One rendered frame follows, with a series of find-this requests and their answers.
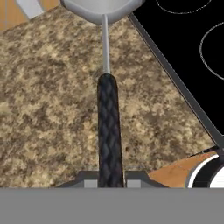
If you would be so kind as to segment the grey spatula with black handle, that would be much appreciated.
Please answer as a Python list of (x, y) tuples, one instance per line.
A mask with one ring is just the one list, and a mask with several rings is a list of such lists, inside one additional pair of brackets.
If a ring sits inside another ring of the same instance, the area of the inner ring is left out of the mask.
[(124, 187), (118, 87), (110, 73), (109, 25), (141, 7), (145, 0), (59, 0), (73, 14), (101, 27), (103, 74), (97, 81), (98, 187)]

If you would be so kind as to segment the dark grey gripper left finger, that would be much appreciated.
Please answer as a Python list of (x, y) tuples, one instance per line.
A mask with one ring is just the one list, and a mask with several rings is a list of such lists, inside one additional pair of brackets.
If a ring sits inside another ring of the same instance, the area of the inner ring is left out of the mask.
[(97, 188), (98, 171), (79, 171), (76, 178), (59, 185), (59, 188)]

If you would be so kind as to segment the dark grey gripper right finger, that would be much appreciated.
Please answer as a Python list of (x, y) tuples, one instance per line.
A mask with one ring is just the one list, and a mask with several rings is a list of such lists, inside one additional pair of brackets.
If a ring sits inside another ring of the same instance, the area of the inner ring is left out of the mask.
[(127, 188), (166, 187), (166, 185), (151, 179), (146, 171), (126, 171), (125, 180)]

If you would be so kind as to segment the black and white round object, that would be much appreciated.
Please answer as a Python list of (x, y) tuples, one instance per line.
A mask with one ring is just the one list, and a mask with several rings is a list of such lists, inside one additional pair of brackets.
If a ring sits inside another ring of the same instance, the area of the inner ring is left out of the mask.
[(214, 154), (197, 164), (188, 174), (185, 187), (224, 189), (224, 156)]

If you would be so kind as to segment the pale grey flat bar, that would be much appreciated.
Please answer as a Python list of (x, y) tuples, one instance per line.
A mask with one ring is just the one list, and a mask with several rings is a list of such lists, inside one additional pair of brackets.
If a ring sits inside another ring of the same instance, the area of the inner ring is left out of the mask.
[(29, 19), (44, 12), (39, 0), (16, 0), (16, 3)]

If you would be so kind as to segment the black hob with grey rim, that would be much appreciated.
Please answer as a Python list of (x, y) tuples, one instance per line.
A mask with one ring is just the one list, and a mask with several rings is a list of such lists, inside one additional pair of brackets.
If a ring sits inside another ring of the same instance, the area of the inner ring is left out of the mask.
[(129, 18), (224, 148), (224, 0), (145, 0)]

